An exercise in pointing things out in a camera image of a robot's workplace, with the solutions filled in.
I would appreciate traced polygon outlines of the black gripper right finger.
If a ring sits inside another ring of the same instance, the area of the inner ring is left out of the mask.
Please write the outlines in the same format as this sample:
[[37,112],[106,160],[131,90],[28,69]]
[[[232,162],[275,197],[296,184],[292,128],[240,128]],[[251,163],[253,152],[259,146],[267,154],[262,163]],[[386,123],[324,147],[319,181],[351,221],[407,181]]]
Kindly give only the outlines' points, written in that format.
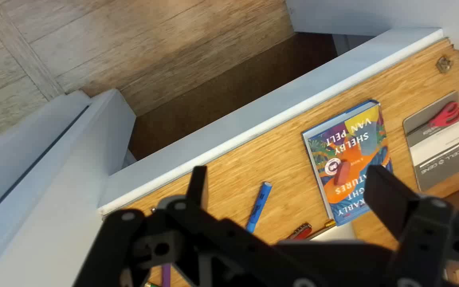
[[385,273],[388,287],[450,287],[445,270],[459,264],[459,211],[420,197],[383,166],[367,169],[366,203],[399,241]]

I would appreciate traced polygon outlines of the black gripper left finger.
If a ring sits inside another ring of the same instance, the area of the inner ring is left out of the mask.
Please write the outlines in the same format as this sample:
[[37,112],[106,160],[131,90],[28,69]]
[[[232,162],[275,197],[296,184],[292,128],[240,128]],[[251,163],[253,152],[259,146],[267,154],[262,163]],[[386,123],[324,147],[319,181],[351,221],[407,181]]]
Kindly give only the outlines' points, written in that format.
[[235,222],[205,211],[208,168],[197,166],[186,197],[106,217],[74,287],[144,287],[173,267],[194,287],[272,287],[273,249]]

